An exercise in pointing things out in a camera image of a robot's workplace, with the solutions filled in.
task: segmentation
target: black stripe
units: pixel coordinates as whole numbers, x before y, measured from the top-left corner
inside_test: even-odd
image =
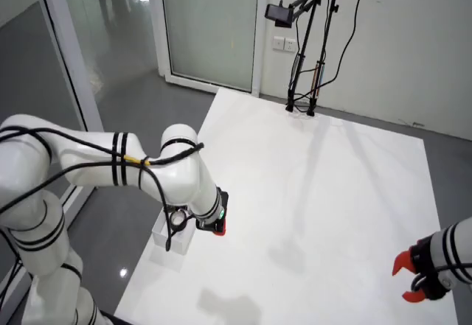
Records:
[[[170,146],[171,144],[174,144],[174,143],[186,143],[186,144],[189,144],[190,146],[192,147],[196,147],[196,144],[195,142],[193,141],[190,141],[189,139],[170,139],[169,141],[165,142],[162,147],[161,147],[161,152],[163,151],[163,149],[167,146]]]
[[[216,190],[216,199],[215,199],[215,203],[213,203],[213,207],[207,213],[204,213],[204,214],[194,213],[195,217],[197,217],[199,220],[202,220],[204,218],[211,216],[213,213],[215,213],[219,203],[220,203],[220,192]]]
[[[48,248],[52,243],[54,243],[59,238],[59,236],[62,234],[62,231],[64,230],[64,226],[65,226],[64,214],[62,215],[62,218],[60,219],[59,223],[60,224],[58,226],[60,226],[60,228],[59,228],[57,234],[50,241],[48,241],[46,244],[39,245],[35,248],[27,248],[27,247],[24,247],[24,246],[20,245],[19,243],[16,243],[16,246],[18,246],[18,248],[20,248],[23,251],[29,251],[29,252],[40,251],[40,250],[43,250],[45,248]]]
[[[80,274],[79,270],[77,268],[75,268],[74,266],[64,263],[60,267],[65,268],[69,271],[72,271],[73,273],[75,273],[77,275],[79,280],[82,281],[82,275]]]
[[[472,277],[469,274],[469,272],[467,272],[467,270],[462,266],[462,263],[460,262],[459,254],[457,253],[456,238],[455,238],[456,227],[457,227],[457,223],[454,224],[454,226],[452,227],[451,234],[450,234],[452,255],[454,256],[454,261],[456,262],[456,264],[460,265],[459,269],[462,271],[462,273],[464,273],[465,277],[469,279],[469,282],[467,283],[470,283],[472,282]]]
[[[17,242],[17,244],[22,244],[23,246],[28,246],[28,245],[37,245],[37,244],[41,244],[42,242],[46,242],[49,238],[52,238],[52,236],[58,231],[58,229],[60,228],[60,224],[63,222],[63,219],[64,219],[64,213],[62,213],[62,215],[60,216],[60,219],[59,219],[59,222],[58,224],[54,227],[54,229],[52,229],[52,231],[49,232],[49,234],[47,234],[46,236],[40,238],[40,239],[37,239],[37,240],[21,240],[17,237],[15,237],[14,235],[12,235],[13,239]]]
[[[123,186],[128,185],[126,181],[126,161],[125,161],[125,154],[126,154],[126,141],[128,139],[128,133],[123,133],[123,137],[121,138],[121,182]]]
[[[448,252],[448,245],[447,245],[447,234],[448,234],[448,231],[449,229],[451,229],[451,227],[447,228],[445,231],[444,231],[444,234],[442,235],[442,252],[444,253],[444,257],[445,257],[445,262],[446,264],[448,264],[448,266],[451,266],[451,259],[449,258],[449,252]],[[462,283],[466,283],[465,280],[457,273],[457,270],[455,269],[451,269],[451,272],[456,276],[457,279],[459,279]]]
[[[20,131],[20,132],[24,132],[25,130],[29,130],[29,128],[28,127],[23,127],[23,126],[18,126],[18,125],[7,126],[7,127],[2,128],[0,130],[0,133],[4,132],[4,131],[12,131],[12,130],[17,130],[17,131]],[[33,136],[35,139],[37,139],[44,146],[44,148],[46,149],[47,154],[49,156],[49,163],[51,163],[51,161],[52,161],[52,150],[51,150],[51,147],[49,146],[49,144],[46,142],[46,140],[37,132],[28,132],[28,134]]]
[[[112,145],[112,150],[114,152],[117,151],[117,144],[118,144],[118,135],[119,133],[118,132],[115,132],[115,134],[113,135],[113,145]],[[113,155],[111,157],[111,175],[113,177],[113,185],[115,186],[118,186],[118,176],[117,176],[117,157],[115,155]]]
[[[44,203],[44,217],[43,219],[40,221],[40,223],[38,223],[36,226],[34,227],[31,227],[31,228],[28,228],[28,229],[13,229],[13,228],[8,228],[9,231],[32,231],[33,229],[36,229],[37,227],[39,227],[41,224],[44,223],[44,220],[46,219],[46,216],[47,216],[47,204],[46,204],[46,201],[43,200],[43,203]]]
[[[95,304],[95,301],[93,299],[92,299],[92,301],[94,303],[94,311],[91,314],[90,321],[89,321],[88,325],[94,325],[95,320],[97,320],[97,305]]]

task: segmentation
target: black stand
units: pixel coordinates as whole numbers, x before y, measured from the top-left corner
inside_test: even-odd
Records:
[[[325,69],[324,64],[325,64],[327,35],[330,31],[331,18],[333,17],[333,13],[337,13],[338,9],[339,9],[339,5],[336,4],[336,0],[331,0],[329,14],[326,20],[326,27],[324,29],[325,34],[324,34],[324,39],[323,39],[322,53],[319,56],[319,60],[316,62],[316,69],[313,75],[313,83],[311,87],[312,92],[310,96],[310,106],[308,107],[308,110],[307,110],[307,115],[310,115],[310,116],[315,116],[315,107],[316,107],[316,102],[318,101],[319,89],[321,85],[320,82],[322,80],[323,70]]]
[[[288,96],[287,96],[287,107],[286,111],[292,112],[294,110],[294,95],[296,84],[302,71],[303,61],[305,60],[305,50],[307,48],[308,37],[310,36],[311,24],[313,23],[313,17],[315,16],[316,5],[322,3],[322,0],[296,0],[294,3],[288,5],[288,8],[282,6],[282,1],[279,5],[268,4],[267,9],[265,10],[265,17],[272,21],[275,21],[276,27],[291,28],[292,23],[298,19],[304,12],[311,10],[310,20],[308,21],[307,31],[305,33],[305,39],[303,40],[302,51],[296,54],[294,67],[292,68],[292,73],[290,77],[290,84],[288,86]]]
[[[312,0],[307,3],[305,6],[300,7],[300,10],[294,14],[295,21],[303,12],[307,12],[311,8],[310,19],[308,20],[307,31],[305,32],[305,38],[303,39],[302,51],[299,54],[296,54],[296,71],[295,77],[290,78],[290,85],[288,86],[288,95],[287,95],[287,106],[285,107],[286,111],[294,111],[294,95],[296,85],[298,84],[298,79],[300,77],[300,72],[302,71],[303,62],[305,61],[305,50],[307,49],[308,37],[310,36],[311,24],[313,23],[313,17],[315,16],[316,5],[320,5],[322,0]]]

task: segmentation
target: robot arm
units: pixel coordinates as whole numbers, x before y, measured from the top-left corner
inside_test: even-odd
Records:
[[[136,135],[132,133],[90,133],[68,130],[46,120],[28,115],[15,115],[7,119],[0,129],[0,139],[8,133],[14,133],[14,127],[51,131],[39,131],[35,135],[23,135],[8,139],[0,144],[0,157],[8,157],[2,165],[0,188],[0,206],[30,191],[46,179],[52,152],[58,157],[63,169],[76,164],[104,162],[107,166],[82,167],[66,174],[67,180],[77,186],[137,186],[157,200],[162,195],[156,181],[164,192],[165,203],[173,206],[189,207],[195,215],[198,225],[206,230],[224,232],[224,208],[218,198],[219,190],[213,182],[208,169],[199,154],[192,154],[171,164],[152,165],[153,161],[178,155],[198,144],[195,131],[186,125],[172,125],[162,135],[161,155],[158,159],[147,158]],[[112,156],[96,148],[59,136],[53,131],[60,131],[73,138],[89,142],[96,146],[113,150],[120,156]],[[134,166],[125,161],[134,162]],[[138,163],[146,165],[142,171]],[[27,198],[3,215],[0,224],[9,228],[29,228],[34,225],[34,218],[28,218],[30,212],[22,211],[21,205],[28,203],[37,194]]]
[[[458,283],[472,284],[472,217],[418,240],[395,259],[393,275],[401,268],[416,273],[412,289],[403,294],[411,303],[441,299]]]

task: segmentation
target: black cable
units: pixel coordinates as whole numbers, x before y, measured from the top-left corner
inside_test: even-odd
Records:
[[[78,139],[77,137],[68,135],[67,133],[61,132],[61,131],[56,130],[54,128],[49,128],[49,127],[25,128],[25,127],[19,127],[19,126],[15,126],[14,128],[11,128],[9,126],[6,126],[6,127],[3,127],[2,129],[0,129],[0,133],[5,132],[5,131],[10,131],[10,130],[16,130],[17,132],[9,133],[7,135],[4,135],[4,136],[0,137],[0,143],[2,143],[3,141],[6,141],[7,139],[13,139],[15,137],[23,136],[25,134],[30,134],[31,135],[32,133],[54,133],[56,135],[64,137],[65,139],[68,139],[70,141],[74,141],[76,143],[83,144],[84,146],[94,148],[96,150],[99,150],[101,152],[104,152],[104,153],[107,153],[107,154],[110,154],[110,155],[113,155],[113,156],[116,156],[116,157],[119,157],[119,158],[122,157],[122,155],[120,153],[118,153],[117,151],[110,150],[108,148],[104,148],[102,146],[99,146],[98,144],[94,144],[94,143],[91,143],[91,142],[88,142],[88,141],[84,141],[82,139]],[[155,161],[149,161],[149,163],[150,163],[150,165],[170,164],[170,163],[173,163],[174,161],[179,161],[181,159],[184,159],[184,158],[188,157],[189,155],[192,155],[195,152],[198,152],[203,147],[204,147],[203,143],[199,143],[195,147],[192,147],[188,150],[184,150],[184,151],[180,152],[178,155],[176,155],[176,157],[178,157],[176,159],[173,159],[174,157],[156,159]]]
[[[329,10],[330,10],[330,0],[326,0],[326,19],[324,20],[324,32],[323,32],[323,41],[325,41],[326,38],[326,28],[327,28],[327,19],[330,16],[329,15]],[[323,53],[323,62],[326,61],[326,47],[324,48],[324,53]]]
[[[12,130],[12,128],[11,127],[4,127],[3,129],[0,130],[0,133],[4,132],[4,131],[7,131],[7,130]],[[14,130],[17,130],[18,132],[10,133],[8,135],[0,137],[0,143],[2,143],[3,141],[5,141],[7,139],[15,138],[15,137],[22,136],[22,135],[25,135],[25,134],[38,133],[38,132],[49,132],[49,133],[56,133],[59,136],[70,139],[71,141],[75,141],[75,142],[83,144],[85,146],[95,148],[95,149],[100,150],[102,152],[109,153],[111,155],[117,155],[120,158],[122,156],[121,154],[119,154],[116,151],[109,150],[107,148],[98,146],[98,145],[93,144],[91,142],[83,141],[82,139],[77,139],[76,137],[70,136],[66,133],[62,133],[58,130],[50,129],[50,128],[47,128],[47,127],[39,127],[39,128],[36,128],[36,129],[15,127]],[[156,159],[155,161],[149,161],[149,162],[150,162],[151,165],[171,164],[173,162],[180,161],[181,159],[184,159],[184,158],[188,157],[189,155],[192,155],[193,153],[198,152],[203,147],[204,147],[204,145],[202,143],[199,143],[195,147],[191,147],[190,149],[184,150],[184,151],[182,151],[182,152],[180,152],[176,155],[173,155],[171,157]],[[45,180],[42,184],[37,185],[35,188],[31,189],[28,192],[25,192],[24,194],[22,194],[22,195],[18,196],[17,198],[13,199],[12,201],[7,203],[6,205],[2,206],[0,208],[0,214],[2,214],[4,212],[6,212],[7,210],[11,209],[17,203],[20,203],[24,199],[26,199],[26,198],[30,197],[31,195],[35,194],[36,192],[40,191],[41,189],[48,186],[53,181],[56,181],[57,179],[61,178],[62,176],[64,176],[68,172],[72,172],[74,170],[82,169],[82,168],[86,168],[86,167],[110,167],[110,166],[114,165],[115,163],[116,162],[113,162],[113,161],[99,161],[99,162],[80,163],[80,164],[75,164],[73,166],[67,167],[64,170],[54,174],[52,177]],[[165,215],[166,224],[167,224],[167,235],[168,235],[167,241],[166,241],[166,251],[169,251],[170,250],[170,243],[171,243],[171,241],[170,241],[170,238],[171,238],[170,219],[169,219],[169,212],[168,212],[167,203],[165,201],[164,190],[162,189],[162,186],[159,182],[159,179],[152,172],[152,170],[150,170],[149,167],[144,165],[144,164],[134,163],[134,162],[131,162],[131,161],[124,161],[122,163],[124,163],[123,165],[125,165],[126,167],[135,167],[135,168],[146,171],[151,176],[151,178],[154,180],[154,183],[156,184],[156,186],[158,188],[158,191],[159,191],[159,194],[161,196],[162,205],[163,205],[163,209],[164,209],[164,215]]]
[[[421,288],[421,284],[425,281],[427,276],[434,275],[435,273],[446,271],[446,270],[456,270],[459,268],[472,268],[472,262],[465,263],[465,264],[452,264],[452,265],[444,265],[434,268],[430,272],[427,273],[419,273],[415,276],[412,282],[411,289],[413,292],[417,292]]]
[[[119,154],[116,151],[109,150],[108,148],[104,148],[99,146],[98,144],[94,144],[91,142],[84,141],[82,139],[78,139],[77,137],[68,135],[67,133],[61,132],[59,130],[55,130],[54,128],[49,128],[49,127],[37,127],[37,128],[26,128],[26,127],[20,127],[20,126],[14,126],[14,128],[6,126],[0,130],[0,133],[5,132],[5,131],[11,131],[15,130],[16,132],[14,133],[9,133],[7,135],[4,135],[0,137],[0,143],[3,141],[6,141],[8,139],[14,139],[15,137],[23,136],[23,135],[32,135],[32,133],[54,133],[56,135],[62,136],[65,139],[68,139],[70,141],[74,141],[79,144],[83,144],[85,146],[94,148],[96,150],[102,151],[104,153],[110,154],[110,155],[115,155],[116,157],[121,158],[121,154]]]
[[[176,227],[175,229],[172,231],[172,234],[170,235],[171,237],[173,237],[174,235],[176,235],[178,232],[184,230],[185,226],[184,226],[184,223],[187,224],[187,222],[189,220],[191,220],[192,218],[195,218],[195,215],[194,214],[189,214],[188,216],[186,216],[184,218],[184,220],[182,220]]]
[[[346,43],[346,46],[344,47],[344,49],[342,50],[342,53],[341,53],[341,57],[339,58],[339,63],[338,63],[338,69],[336,70],[336,74],[334,76],[334,78],[332,80],[328,80],[327,82],[321,84],[319,86],[319,88],[321,87],[324,87],[325,85],[328,85],[332,82],[334,82],[336,80],[336,78],[338,77],[338,74],[339,74],[339,70],[341,69],[341,64],[342,64],[342,59],[344,57],[344,54],[346,53],[346,50],[347,50],[347,47],[349,46],[351,40],[354,38],[354,34],[355,34],[355,28],[357,26],[357,13],[359,11],[359,4],[361,3],[361,0],[357,0],[357,4],[355,5],[355,12],[354,12],[354,27],[353,27],[353,33],[351,34],[351,36],[349,37],[349,40],[347,41]]]
[[[354,27],[353,27],[353,32],[352,32],[351,36],[349,37],[349,40],[347,41],[346,46],[344,47],[344,49],[343,49],[343,51],[342,51],[342,53],[341,53],[341,57],[339,58],[339,63],[338,63],[338,68],[337,68],[337,70],[336,70],[336,75],[334,76],[334,78],[333,78],[332,80],[328,80],[327,82],[321,84],[321,85],[318,87],[318,89],[321,88],[321,87],[324,87],[325,85],[331,84],[332,82],[334,82],[334,81],[336,80],[336,78],[337,78],[338,75],[339,75],[339,71],[340,71],[340,69],[341,69],[341,64],[342,64],[342,59],[343,59],[343,57],[344,57],[344,54],[346,53],[347,47],[349,46],[351,40],[354,38],[355,29],[356,29],[356,27],[357,27],[357,14],[358,14],[359,4],[360,4],[360,3],[361,3],[361,0],[357,0],[357,4],[356,4],[356,6],[355,6],[355,12],[354,12]],[[326,27],[327,27],[328,7],[329,7],[329,0],[328,0],[328,2],[327,2],[327,8],[326,8],[326,14],[327,14],[327,15],[326,15],[326,21],[325,21],[325,23],[324,23],[324,25],[325,25],[325,26],[324,26],[324,30],[325,30],[324,33],[325,33],[325,34],[324,34],[323,39],[325,39],[325,37],[327,36],[327,34],[326,34]],[[324,51],[324,54],[323,54],[323,55],[324,55],[324,56],[323,56],[323,62],[324,62],[325,59],[326,59],[326,50]],[[294,101],[297,101],[297,100],[301,100],[301,99],[303,99],[303,98],[306,98],[306,97],[308,97],[310,94],[311,94],[311,91],[309,91],[309,92],[307,92],[307,93],[305,93],[305,94],[295,93],[295,95],[301,95],[301,97],[295,99]]]
[[[296,46],[297,46],[297,51],[296,53],[299,54],[300,53],[300,36],[299,36],[299,33],[298,33],[298,20],[299,20],[299,17],[296,19],[295,21],[295,27],[296,27]]]

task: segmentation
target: cable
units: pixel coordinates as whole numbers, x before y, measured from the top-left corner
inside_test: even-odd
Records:
[[[70,139],[71,141],[75,141],[75,142],[83,144],[85,146],[95,148],[95,149],[100,150],[102,152],[109,153],[109,154],[115,155],[115,156],[119,156],[120,158],[122,157],[122,155],[119,154],[116,151],[109,150],[108,148],[98,146],[98,145],[93,144],[91,142],[87,142],[87,141],[83,141],[81,139],[77,139],[76,137],[70,136],[66,133],[62,133],[59,130],[50,129],[48,127],[28,129],[28,128],[25,128],[25,127],[18,127],[18,128],[14,127],[13,128],[13,127],[10,126],[10,127],[4,127],[3,129],[1,129],[0,133],[4,132],[6,130],[17,130],[18,132],[10,133],[8,135],[0,137],[0,143],[2,143],[3,141],[5,141],[7,139],[22,136],[22,135],[25,135],[25,134],[33,134],[33,133],[38,133],[38,132],[49,132],[49,133],[56,133],[59,136]],[[154,161],[144,161],[144,163],[142,163],[142,161],[137,160],[137,159],[132,158],[132,157],[128,157],[128,158],[131,158],[132,160],[125,158],[125,160],[123,162],[121,162],[121,164],[124,164],[126,167],[135,167],[135,168],[144,170],[154,180],[154,183],[156,184],[156,186],[158,188],[158,191],[159,191],[159,194],[160,194],[160,197],[161,197],[162,206],[163,206],[163,209],[164,209],[164,215],[165,215],[166,224],[167,224],[167,235],[168,235],[168,237],[167,237],[167,241],[166,241],[166,251],[170,250],[170,244],[171,244],[170,238],[172,237],[171,230],[170,230],[170,219],[169,219],[168,207],[167,207],[167,203],[166,203],[165,196],[164,196],[164,190],[162,189],[162,186],[159,182],[159,179],[152,172],[152,170],[149,169],[148,166],[149,165],[167,165],[167,164],[171,164],[171,163],[176,162],[176,161],[180,161],[181,159],[184,159],[184,158],[188,157],[189,155],[198,152],[203,147],[204,147],[204,145],[202,143],[200,143],[200,144],[197,144],[195,147],[191,147],[190,149],[184,150],[184,151],[182,151],[182,152],[180,152],[176,155],[173,155],[171,157],[156,159]],[[99,162],[80,163],[80,164],[75,164],[73,166],[67,167],[64,170],[61,170],[60,172],[54,174],[52,177],[48,178],[43,183],[37,185],[35,188],[31,189],[28,192],[25,192],[24,194],[22,194],[22,195],[18,196],[17,198],[13,199],[12,201],[7,203],[6,205],[2,206],[0,208],[0,214],[8,211],[12,207],[14,207],[14,205],[16,205],[17,203],[20,203],[24,199],[26,199],[29,196],[31,196],[31,195],[35,194],[36,192],[40,191],[41,189],[48,186],[53,181],[56,181],[60,177],[64,176],[68,172],[72,172],[74,170],[82,169],[82,168],[86,168],[86,167],[110,167],[110,166],[113,166],[114,164],[116,164],[116,162],[113,162],[113,161],[99,161]]]
[[[102,146],[99,146],[98,144],[94,144],[94,143],[91,143],[91,142],[88,142],[88,141],[84,141],[82,139],[78,139],[77,137],[68,135],[67,133],[61,132],[61,131],[56,130],[54,128],[49,128],[49,127],[25,128],[25,127],[21,127],[21,126],[6,126],[6,127],[3,127],[2,129],[0,129],[0,133],[2,133],[4,131],[10,131],[10,130],[16,130],[18,132],[9,133],[7,135],[4,135],[4,136],[0,137],[0,143],[2,143],[3,141],[6,141],[7,139],[13,139],[15,137],[23,136],[25,134],[32,135],[34,133],[41,133],[41,132],[43,132],[43,133],[54,133],[56,135],[64,137],[65,139],[69,139],[70,141],[73,141],[73,142],[76,142],[76,143],[79,143],[79,144],[83,144],[84,146],[94,148],[96,150],[99,150],[101,152],[104,152],[104,153],[107,153],[107,154],[110,154],[110,155],[113,155],[113,156],[116,156],[116,157],[119,157],[119,158],[124,158],[127,161],[131,161],[133,163],[141,163],[141,161],[139,159],[130,157],[129,155],[122,155],[122,154],[118,153],[117,151],[113,151],[113,150],[110,150],[108,148],[104,148]],[[204,147],[203,144],[199,143],[199,144],[196,145],[196,147],[190,148],[188,150],[184,150],[181,153],[179,153],[179,155],[178,155],[179,158],[174,160],[174,161],[179,161],[183,158],[186,158],[189,155],[192,155],[194,152],[197,152],[197,151],[201,150],[203,147]],[[155,161],[146,161],[145,165],[148,165],[148,166],[149,165],[166,165],[166,164],[170,164],[172,162],[173,161],[170,160],[170,158],[163,158],[163,159],[157,159]]]
[[[444,265],[434,268],[433,270],[425,273],[419,273],[415,276],[412,282],[411,289],[413,292],[417,292],[421,288],[421,284],[425,281],[425,278],[430,275],[434,275],[435,273],[446,271],[446,270],[456,270],[459,268],[472,268],[472,262],[465,263],[465,264],[452,264],[452,265]]]
[[[184,220],[182,220],[177,226],[175,226],[174,230],[172,231],[172,234],[170,235],[171,237],[173,237],[174,235],[176,235],[178,232],[180,231],[183,231],[185,226],[184,224],[186,225],[187,222],[189,220],[191,220],[192,218],[195,218],[195,215],[194,214],[189,214],[188,216],[186,216],[184,218]]]
[[[342,51],[342,53],[341,53],[341,57],[339,58],[338,68],[337,68],[337,70],[336,70],[335,76],[334,76],[333,79],[328,80],[327,82],[321,84],[317,89],[320,89],[320,88],[324,87],[325,85],[331,84],[331,83],[334,82],[334,81],[336,80],[336,78],[338,77],[339,71],[340,71],[340,69],[341,69],[342,59],[344,58],[344,54],[346,53],[347,47],[349,46],[351,40],[354,38],[355,30],[356,30],[356,27],[357,27],[357,15],[358,15],[358,10],[359,10],[359,4],[360,4],[360,3],[361,3],[361,0],[357,0],[357,4],[355,5],[355,12],[354,12],[354,27],[353,27],[353,32],[352,32],[351,36],[349,37],[349,40],[347,41],[346,46],[344,47],[344,49],[343,49],[343,51]],[[325,21],[324,25],[325,25],[325,26],[324,26],[324,30],[325,30],[324,33],[325,33],[325,34],[324,34],[323,39],[325,39],[325,37],[327,36],[327,34],[326,34],[327,18],[326,18],[326,21]],[[326,59],[326,51],[324,51],[324,54],[323,54],[323,55],[324,55],[324,57],[323,57],[323,62],[324,62],[325,59]],[[297,101],[297,100],[306,98],[307,96],[309,96],[309,95],[311,94],[311,92],[312,92],[312,91],[310,90],[309,92],[307,92],[307,93],[305,93],[305,94],[295,93],[295,94],[301,95],[301,97],[295,99],[294,101]]]
[[[347,41],[346,43],[346,46],[344,47],[344,49],[342,50],[342,53],[341,53],[341,57],[339,58],[339,63],[338,63],[338,69],[336,70],[336,74],[334,76],[334,78],[332,80],[328,80],[327,82],[321,84],[318,88],[321,88],[321,87],[324,87],[325,85],[328,85],[332,82],[334,82],[336,80],[336,78],[338,77],[338,74],[339,74],[339,70],[341,69],[341,64],[342,64],[342,59],[344,57],[344,54],[346,53],[346,50],[347,50],[347,47],[349,46],[351,40],[354,38],[354,34],[355,34],[355,28],[357,26],[357,13],[359,11],[359,4],[361,3],[361,0],[357,0],[357,4],[355,5],[355,12],[354,12],[354,27],[353,27],[353,33],[351,34],[351,36],[349,37],[349,40]]]

